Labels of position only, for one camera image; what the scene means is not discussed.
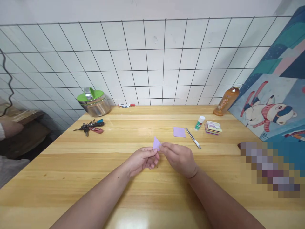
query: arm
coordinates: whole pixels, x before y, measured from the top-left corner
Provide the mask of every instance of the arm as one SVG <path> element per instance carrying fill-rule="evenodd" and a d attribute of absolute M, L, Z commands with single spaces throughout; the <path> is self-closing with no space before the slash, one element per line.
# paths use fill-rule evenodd
<path fill-rule="evenodd" d="M 154 168 L 159 159 L 152 147 L 138 149 L 70 207 L 51 229 L 102 228 L 130 178 L 144 168 Z"/>
<path fill-rule="evenodd" d="M 171 166 L 188 179 L 213 228 L 264 228 L 243 206 L 197 166 L 189 148 L 163 143 L 160 149 Z"/>

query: sticky note stack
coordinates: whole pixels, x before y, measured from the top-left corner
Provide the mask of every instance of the sticky note stack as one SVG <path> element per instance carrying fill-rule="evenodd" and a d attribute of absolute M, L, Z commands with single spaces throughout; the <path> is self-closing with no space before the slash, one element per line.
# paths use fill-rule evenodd
<path fill-rule="evenodd" d="M 219 135 L 222 133 L 222 129 L 218 122 L 207 121 L 204 124 L 204 128 L 208 134 Z"/>

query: purple sticky note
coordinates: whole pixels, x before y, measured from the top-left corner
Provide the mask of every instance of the purple sticky note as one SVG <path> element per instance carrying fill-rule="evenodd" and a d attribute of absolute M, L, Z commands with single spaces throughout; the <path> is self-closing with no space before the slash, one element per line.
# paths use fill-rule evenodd
<path fill-rule="evenodd" d="M 186 137 L 184 128 L 174 127 L 175 137 Z"/>
<path fill-rule="evenodd" d="M 160 150 L 160 145 L 161 143 L 159 142 L 159 140 L 155 137 L 154 141 L 153 141 L 153 147 L 152 149 L 158 149 L 158 151 Z"/>

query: green cap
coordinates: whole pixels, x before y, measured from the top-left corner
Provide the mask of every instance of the green cap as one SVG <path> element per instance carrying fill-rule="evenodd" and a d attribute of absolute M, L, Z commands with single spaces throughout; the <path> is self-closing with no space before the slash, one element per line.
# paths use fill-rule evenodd
<path fill-rule="evenodd" d="M 94 99 L 97 99 L 101 96 L 104 95 L 104 92 L 103 91 L 100 91 L 100 90 L 93 90 L 91 87 L 89 88 L 90 89 L 90 93 L 92 95 L 92 99 L 90 100 L 94 100 Z M 81 101 L 81 102 L 85 102 L 85 101 L 89 101 L 89 99 L 87 99 L 85 93 L 82 93 L 80 94 L 77 98 L 76 98 L 78 101 Z"/>

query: bottle label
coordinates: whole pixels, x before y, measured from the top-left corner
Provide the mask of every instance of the bottle label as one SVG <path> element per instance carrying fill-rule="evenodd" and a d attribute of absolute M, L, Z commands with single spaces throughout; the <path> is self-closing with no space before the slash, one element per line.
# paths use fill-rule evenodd
<path fill-rule="evenodd" d="M 201 127 L 201 125 L 202 125 L 202 122 L 200 123 L 200 122 L 197 122 L 197 124 L 196 124 L 196 126 L 195 126 L 195 129 L 199 129 L 200 127 Z"/>

